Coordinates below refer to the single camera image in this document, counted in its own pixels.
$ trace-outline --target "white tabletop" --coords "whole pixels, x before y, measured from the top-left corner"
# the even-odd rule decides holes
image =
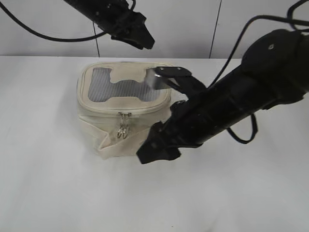
[[[79,133],[76,81],[89,64],[123,60],[167,61],[206,85],[224,63],[0,57],[0,231],[309,230],[309,100],[259,112],[249,145],[225,131],[175,161],[102,160]],[[233,128],[251,133],[247,119]]]

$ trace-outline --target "zipper pull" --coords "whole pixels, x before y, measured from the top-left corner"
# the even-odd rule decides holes
[[[130,132],[129,117],[132,116],[132,113],[119,112],[119,115],[121,117],[121,122],[120,122],[120,128],[117,133],[117,138],[120,139],[122,137],[123,139],[126,139]]]

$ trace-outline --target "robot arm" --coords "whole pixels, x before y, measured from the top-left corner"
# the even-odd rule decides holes
[[[199,147],[247,116],[253,117],[256,133],[254,112],[298,102],[309,92],[308,54],[309,36],[280,29],[256,41],[241,65],[210,88],[184,68],[154,69],[147,77],[156,79],[153,88],[170,86],[188,100],[173,104],[170,119],[151,127],[137,152],[141,163],[174,160],[179,147]]]
[[[145,26],[146,17],[129,9],[125,0],[64,0],[100,29],[138,49],[151,49],[155,40]]]

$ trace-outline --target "canvas bag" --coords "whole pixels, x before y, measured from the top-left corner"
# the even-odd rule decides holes
[[[135,155],[149,128],[170,117],[170,89],[153,90],[145,83],[148,69],[164,63],[97,63],[78,81],[81,128],[103,159]]]

